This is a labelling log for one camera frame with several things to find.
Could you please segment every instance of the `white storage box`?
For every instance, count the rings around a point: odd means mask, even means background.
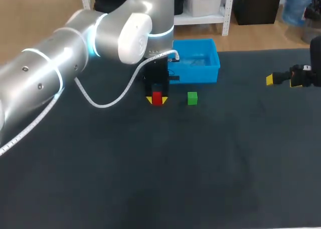
[[[185,6],[193,17],[216,15],[220,12],[222,0],[186,0]]]

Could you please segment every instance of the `black box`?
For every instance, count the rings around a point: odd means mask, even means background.
[[[280,0],[234,0],[233,10],[239,25],[273,24]]]

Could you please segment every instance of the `blue bin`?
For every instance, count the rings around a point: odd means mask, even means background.
[[[169,62],[168,68],[170,76],[179,76],[180,80],[170,84],[217,82],[221,65],[212,39],[174,41],[174,49],[180,54],[180,62]]]

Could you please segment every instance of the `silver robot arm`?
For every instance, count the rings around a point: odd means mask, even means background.
[[[0,68],[1,134],[72,82],[95,57],[126,64],[172,49],[174,0],[127,0],[110,14],[81,10]]]

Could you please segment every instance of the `gray container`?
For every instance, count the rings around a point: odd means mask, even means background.
[[[305,19],[302,40],[310,44],[312,39],[321,36],[321,21]]]

